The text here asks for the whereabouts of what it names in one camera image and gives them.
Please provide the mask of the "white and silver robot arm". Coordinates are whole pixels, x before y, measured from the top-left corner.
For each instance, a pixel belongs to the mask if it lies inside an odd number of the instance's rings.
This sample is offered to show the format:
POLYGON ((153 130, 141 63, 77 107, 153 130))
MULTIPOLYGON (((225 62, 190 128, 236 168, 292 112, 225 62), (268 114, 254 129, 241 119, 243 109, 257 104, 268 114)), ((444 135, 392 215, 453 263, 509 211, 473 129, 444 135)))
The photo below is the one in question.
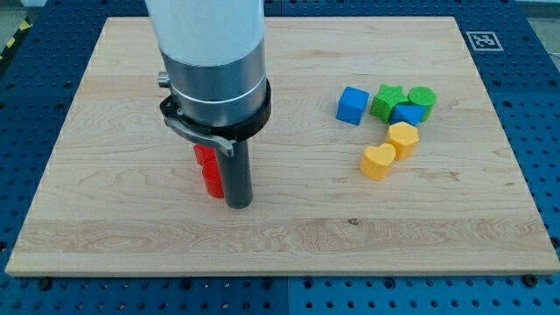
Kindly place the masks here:
POLYGON ((250 118, 266 93, 263 0, 145 0, 183 115, 223 127, 250 118))

